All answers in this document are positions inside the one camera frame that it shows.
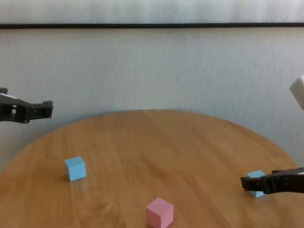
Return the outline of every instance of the pink block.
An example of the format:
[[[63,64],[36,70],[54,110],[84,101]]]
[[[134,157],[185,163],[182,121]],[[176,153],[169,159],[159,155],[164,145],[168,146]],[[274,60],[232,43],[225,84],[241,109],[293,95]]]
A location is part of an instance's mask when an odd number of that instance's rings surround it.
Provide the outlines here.
[[[173,222],[173,205],[157,198],[146,207],[146,216],[153,228],[166,228]]]

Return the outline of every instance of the foam block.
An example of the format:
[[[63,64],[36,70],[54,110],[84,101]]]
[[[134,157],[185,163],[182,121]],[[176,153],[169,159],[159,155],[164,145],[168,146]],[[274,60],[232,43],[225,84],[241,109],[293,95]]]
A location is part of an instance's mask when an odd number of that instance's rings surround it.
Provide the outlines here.
[[[153,228],[166,228],[173,222],[173,205],[157,198],[146,207],[146,216]]]
[[[250,172],[247,174],[248,177],[251,178],[259,178],[261,176],[264,176],[265,174],[261,171],[254,171],[254,172]],[[262,191],[249,191],[254,197],[260,197],[260,196],[264,196],[265,194]]]
[[[66,174],[70,181],[86,177],[86,164],[81,157],[65,160]]]

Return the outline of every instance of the light blue cube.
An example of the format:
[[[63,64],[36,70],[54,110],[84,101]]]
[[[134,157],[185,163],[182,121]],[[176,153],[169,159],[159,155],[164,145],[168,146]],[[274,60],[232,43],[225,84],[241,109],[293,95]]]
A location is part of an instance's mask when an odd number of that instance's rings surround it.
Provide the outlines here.
[[[86,164],[81,157],[65,160],[66,174],[70,181],[86,177]]]
[[[248,176],[248,177],[251,177],[251,178],[259,178],[259,177],[264,176],[264,175],[265,175],[265,174],[264,174],[261,170],[247,173],[247,176]],[[260,197],[260,196],[264,196],[264,195],[265,195],[262,191],[249,191],[249,192],[250,192],[254,197]]]

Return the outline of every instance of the round table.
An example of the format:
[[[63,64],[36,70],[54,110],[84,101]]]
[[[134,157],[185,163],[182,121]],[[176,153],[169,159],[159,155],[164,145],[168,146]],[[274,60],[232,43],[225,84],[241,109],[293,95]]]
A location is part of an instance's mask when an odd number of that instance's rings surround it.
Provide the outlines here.
[[[70,182],[64,161],[87,177]],[[0,174],[4,228],[145,228],[155,198],[174,205],[170,228],[304,226],[304,194],[254,198],[240,177],[295,168],[266,138],[229,121],[180,111],[107,114],[30,144]]]

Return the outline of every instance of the white wall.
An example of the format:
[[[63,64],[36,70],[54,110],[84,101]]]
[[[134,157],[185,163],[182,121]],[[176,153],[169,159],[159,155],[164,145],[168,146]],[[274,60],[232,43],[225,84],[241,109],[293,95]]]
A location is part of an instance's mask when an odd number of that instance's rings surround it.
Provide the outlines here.
[[[304,165],[304,111],[289,91],[302,74],[304,28],[0,30],[0,87],[54,101],[52,119],[0,123],[0,168],[59,126],[131,109],[228,119]]]

